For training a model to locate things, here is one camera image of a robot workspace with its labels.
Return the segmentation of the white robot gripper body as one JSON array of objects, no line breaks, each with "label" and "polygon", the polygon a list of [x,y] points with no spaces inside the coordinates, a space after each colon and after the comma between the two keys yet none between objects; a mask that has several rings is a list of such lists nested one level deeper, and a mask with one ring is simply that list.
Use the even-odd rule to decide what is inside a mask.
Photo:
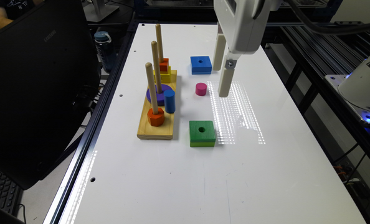
[{"label": "white robot gripper body", "polygon": [[254,54],[270,12],[281,0],[214,0],[214,11],[232,54]]}]

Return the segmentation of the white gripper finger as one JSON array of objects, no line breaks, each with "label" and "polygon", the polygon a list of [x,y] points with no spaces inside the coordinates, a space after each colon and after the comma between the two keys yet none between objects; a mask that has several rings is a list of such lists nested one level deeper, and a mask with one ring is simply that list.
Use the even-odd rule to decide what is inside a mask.
[{"label": "white gripper finger", "polygon": [[228,97],[230,86],[235,72],[237,61],[241,54],[233,54],[229,52],[225,57],[224,67],[222,69],[219,82],[219,96],[222,98]]},{"label": "white gripper finger", "polygon": [[226,39],[222,31],[221,25],[218,23],[218,30],[216,36],[216,46],[214,50],[212,69],[214,71],[219,71],[221,69],[222,60],[224,57]]}]

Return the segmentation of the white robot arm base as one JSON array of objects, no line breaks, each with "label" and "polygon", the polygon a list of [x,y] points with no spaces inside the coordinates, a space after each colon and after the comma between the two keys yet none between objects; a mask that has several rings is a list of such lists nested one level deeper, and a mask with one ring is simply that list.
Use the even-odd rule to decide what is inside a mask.
[{"label": "white robot arm base", "polygon": [[348,75],[327,75],[326,81],[359,120],[370,124],[370,56]]}]

